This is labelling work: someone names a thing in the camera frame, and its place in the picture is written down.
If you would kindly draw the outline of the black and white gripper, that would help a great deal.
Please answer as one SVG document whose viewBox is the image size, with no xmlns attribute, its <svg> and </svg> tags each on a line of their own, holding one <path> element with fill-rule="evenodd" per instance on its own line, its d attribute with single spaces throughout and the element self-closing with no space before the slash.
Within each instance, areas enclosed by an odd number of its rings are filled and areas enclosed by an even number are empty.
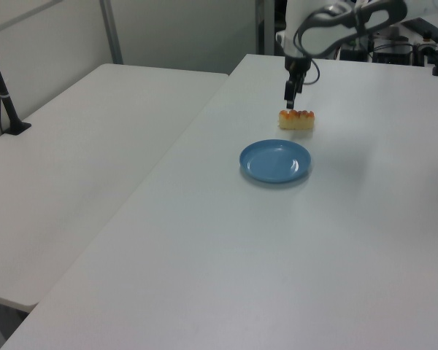
<svg viewBox="0 0 438 350">
<path fill-rule="evenodd" d="M 296 44 L 296 35 L 296 31 L 293 33 L 278 31 L 275 34 L 276 42 L 281 46 L 285 56 L 285 69 L 291 76 L 298 76 L 296 80 L 289 77 L 285 83 L 284 100 L 287 109 L 294 108 L 296 94 L 302 93 L 305 74 L 311 67 L 311 59 Z"/>
</svg>

